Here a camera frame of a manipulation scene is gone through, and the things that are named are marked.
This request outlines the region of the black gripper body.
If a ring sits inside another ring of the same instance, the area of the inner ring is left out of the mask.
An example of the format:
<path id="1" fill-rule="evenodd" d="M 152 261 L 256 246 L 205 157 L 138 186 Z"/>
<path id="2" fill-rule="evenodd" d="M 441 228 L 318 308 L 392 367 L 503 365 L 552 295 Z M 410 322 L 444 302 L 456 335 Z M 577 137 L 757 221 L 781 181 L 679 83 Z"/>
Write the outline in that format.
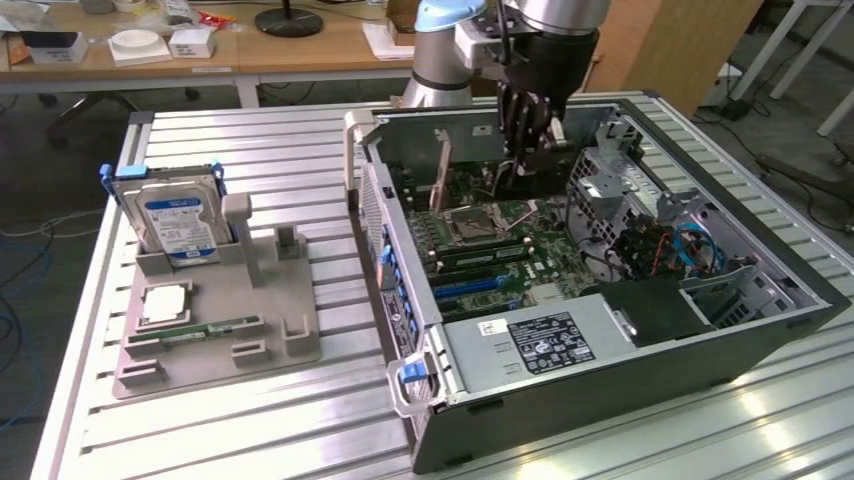
<path id="1" fill-rule="evenodd" d="M 567 98 L 581 86 L 597 40 L 597 30 L 583 35 L 540 32 L 513 37 L 500 88 Z"/>

